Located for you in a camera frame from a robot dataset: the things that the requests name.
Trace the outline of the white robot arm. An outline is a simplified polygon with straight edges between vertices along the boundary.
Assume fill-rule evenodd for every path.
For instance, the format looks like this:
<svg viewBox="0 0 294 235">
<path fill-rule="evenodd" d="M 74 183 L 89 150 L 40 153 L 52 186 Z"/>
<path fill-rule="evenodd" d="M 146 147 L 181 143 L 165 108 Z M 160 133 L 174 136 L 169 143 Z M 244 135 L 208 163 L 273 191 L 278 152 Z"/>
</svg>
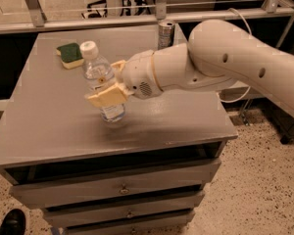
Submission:
<svg viewBox="0 0 294 235">
<path fill-rule="evenodd" d="M 206 20 L 188 41 L 113 63 L 116 80 L 86 99 L 110 107 L 129 96 L 149 99 L 167 90 L 220 91 L 236 81 L 256 89 L 294 118 L 294 55 L 268 46 L 240 27 Z"/>
</svg>

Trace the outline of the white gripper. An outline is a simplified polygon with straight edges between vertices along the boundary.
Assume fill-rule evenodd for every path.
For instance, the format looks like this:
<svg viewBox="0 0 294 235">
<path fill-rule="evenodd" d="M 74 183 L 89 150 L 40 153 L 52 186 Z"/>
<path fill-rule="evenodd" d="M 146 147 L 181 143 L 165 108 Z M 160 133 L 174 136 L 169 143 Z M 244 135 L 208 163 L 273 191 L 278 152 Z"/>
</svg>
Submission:
<svg viewBox="0 0 294 235">
<path fill-rule="evenodd" d="M 96 108 L 125 103 L 133 95 L 139 99 L 160 96 L 163 90 L 155 78 L 152 50 L 135 54 L 129 60 L 111 64 L 118 82 L 101 92 L 91 92 L 85 99 Z"/>
</svg>

